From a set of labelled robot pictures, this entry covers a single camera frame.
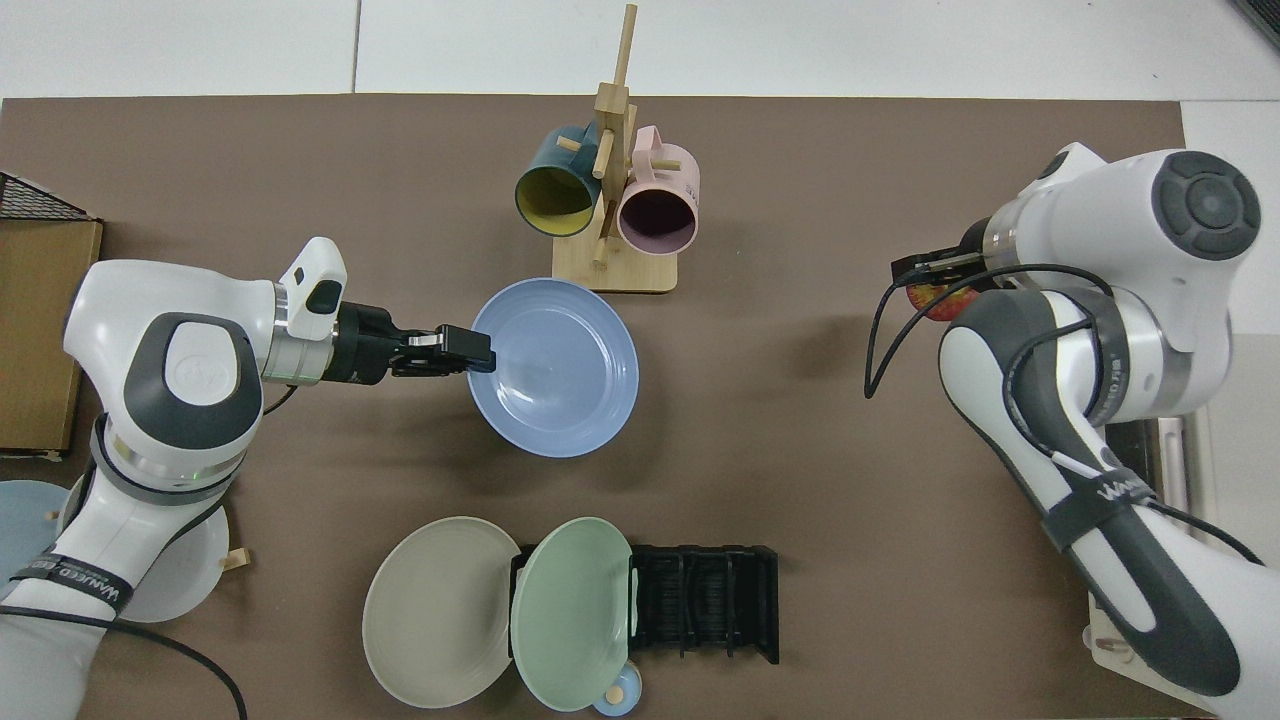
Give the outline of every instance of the circular button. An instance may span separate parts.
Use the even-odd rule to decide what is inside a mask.
[[[1222,229],[1240,217],[1240,197],[1235,188],[1217,177],[1201,178],[1187,188],[1187,206],[1196,220]]]

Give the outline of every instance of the plate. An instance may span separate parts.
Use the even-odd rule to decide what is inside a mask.
[[[67,488],[40,480],[0,482],[0,588],[58,537],[49,518],[67,502]]]
[[[497,354],[493,373],[467,373],[480,414],[512,445],[573,457],[626,424],[640,384],[631,334],[609,304],[556,278],[494,295],[472,327]]]
[[[511,559],[502,528],[445,518],[419,528],[387,556],[365,597],[361,632],[374,678],[413,707],[449,707],[502,675],[507,656]]]
[[[82,477],[72,486],[58,518],[59,533],[65,527],[65,519],[79,511],[83,482]],[[219,507],[160,552],[134,588],[129,603],[120,611],[120,618],[133,623],[165,623],[191,612],[214,592],[223,577],[221,560],[229,551],[227,511]]]
[[[570,520],[529,557],[511,606],[511,650],[547,707],[594,703],[626,665],[630,559],[627,539],[599,518]]]

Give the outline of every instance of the table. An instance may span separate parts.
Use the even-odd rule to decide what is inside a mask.
[[[517,542],[575,516],[631,542],[781,555],[782,664],[644,652],[636,717],[1083,717],[1189,711],[1093,665],[1083,583],[937,379],[941,327],[861,397],[888,263],[959,240],[1066,142],[1181,145],[1160,102],[646,97],[641,124],[703,168],[699,240],[664,296],[608,296],[636,341],[634,415],[604,448],[535,457],[462,378],[303,388],[229,495],[256,561],[161,629],[218,660],[253,717],[411,717],[372,679],[360,612],[413,529],[476,515]],[[0,167],[106,219],[104,258],[275,278],[306,238],[342,247],[347,299],[401,327],[470,324],[549,270],[512,187],[562,96],[8,100]],[[887,315],[908,315],[899,300]],[[78,445],[96,413],[86,392]],[[64,484],[61,465],[0,477]],[[230,716],[202,670],[109,637],[83,717]],[[515,669],[439,717],[550,717]]]

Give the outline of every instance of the apple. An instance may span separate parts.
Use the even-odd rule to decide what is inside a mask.
[[[910,299],[911,306],[919,310],[929,302],[933,302],[940,295],[946,292],[950,286],[937,286],[928,283],[918,283],[906,286],[906,297]],[[951,293],[950,297],[938,304],[937,307],[929,310],[925,318],[931,320],[937,320],[940,323],[950,323],[955,320],[960,311],[969,306],[978,297],[978,291],[966,287],[961,291]]]

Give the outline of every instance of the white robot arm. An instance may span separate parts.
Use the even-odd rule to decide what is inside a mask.
[[[1280,573],[1172,525],[1096,428],[1185,414],[1216,392],[1230,360],[1230,281],[1260,223],[1248,181],[1219,158],[1106,164],[1076,143],[975,225],[966,247],[895,264],[908,279],[998,277],[1012,288],[982,292],[945,333],[948,398],[1134,651],[1235,719],[1280,705]],[[1025,265],[1065,265],[1111,287]]]
[[[220,503],[262,418],[264,382],[372,384],[388,369],[493,369],[486,336],[452,325],[401,331],[385,310],[343,302],[346,282],[342,255],[323,237],[279,282],[141,260],[95,264],[64,333],[104,407],[87,497],[0,605],[115,619],[160,551]],[[102,633],[0,615],[0,714],[74,717]]]

